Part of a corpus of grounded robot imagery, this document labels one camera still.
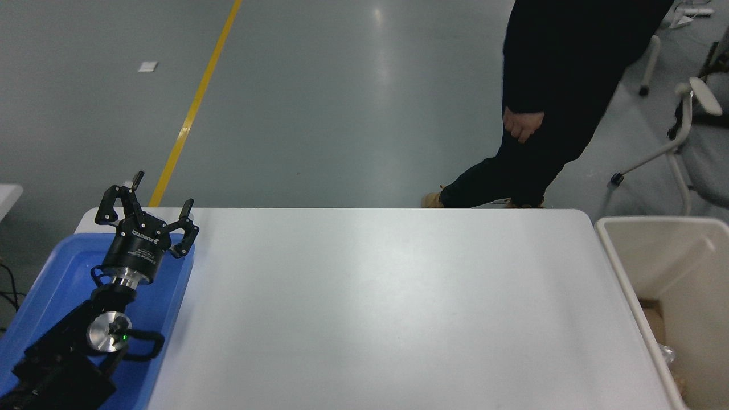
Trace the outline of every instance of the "gray floor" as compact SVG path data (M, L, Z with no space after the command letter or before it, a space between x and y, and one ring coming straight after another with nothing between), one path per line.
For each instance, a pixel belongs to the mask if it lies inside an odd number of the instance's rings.
M149 200L232 4L0 3L0 182L25 188L0 223L0 256L21 290L110 184L144 169ZM498 147L511 4L245 0L162 205L417 207ZM679 212L662 158L616 190L607 180L665 142L676 83L729 21L729 5L712 6L660 31L647 98L645 61L626 72L547 207L593 220ZM136 72L145 60L155 73ZM693 214L729 221L698 197ZM0 303L0 327L11 317Z

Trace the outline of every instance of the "robotic arm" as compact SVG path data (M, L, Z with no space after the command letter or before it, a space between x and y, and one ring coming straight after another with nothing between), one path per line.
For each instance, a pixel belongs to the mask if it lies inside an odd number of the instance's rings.
M97 409L116 391L111 375L121 361L148 361L162 350L164 336L134 329L126 306L136 298L138 285L154 282L167 250L175 258L190 251L199 227L190 219L192 199L170 225L144 212L135 195L143 176L140 171L131 187L112 185L104 193L94 221L117 232L101 265L91 269L96 289L25 350L12 371L19 382L0 398L0 410ZM122 220L114 211L117 199L124 208ZM172 245L169 233L180 228L184 236ZM146 354L129 353L130 339L153 346ZM88 358L99 355L106 356L99 366Z

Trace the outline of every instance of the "black pants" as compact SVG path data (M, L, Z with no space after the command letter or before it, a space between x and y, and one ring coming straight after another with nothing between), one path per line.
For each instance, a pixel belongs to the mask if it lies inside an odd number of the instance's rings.
M593 72L571 81L564 89L567 95L545 109L542 126L524 144L503 130L496 156L445 187L440 194L443 206L471 208L501 198L538 206L564 165L587 147L622 74Z

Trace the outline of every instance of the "hand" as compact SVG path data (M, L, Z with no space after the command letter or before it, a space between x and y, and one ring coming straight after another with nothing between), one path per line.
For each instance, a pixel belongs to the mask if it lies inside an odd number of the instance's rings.
M519 141L519 144L523 144L542 126L544 119L544 112L515 114L509 107L506 107L504 111L504 128Z

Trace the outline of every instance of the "beige plastic bin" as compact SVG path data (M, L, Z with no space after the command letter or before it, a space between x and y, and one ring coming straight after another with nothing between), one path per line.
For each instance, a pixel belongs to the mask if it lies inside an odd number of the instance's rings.
M661 303L685 404L729 409L729 227L711 218L607 217L596 229L674 408L684 404L638 298Z

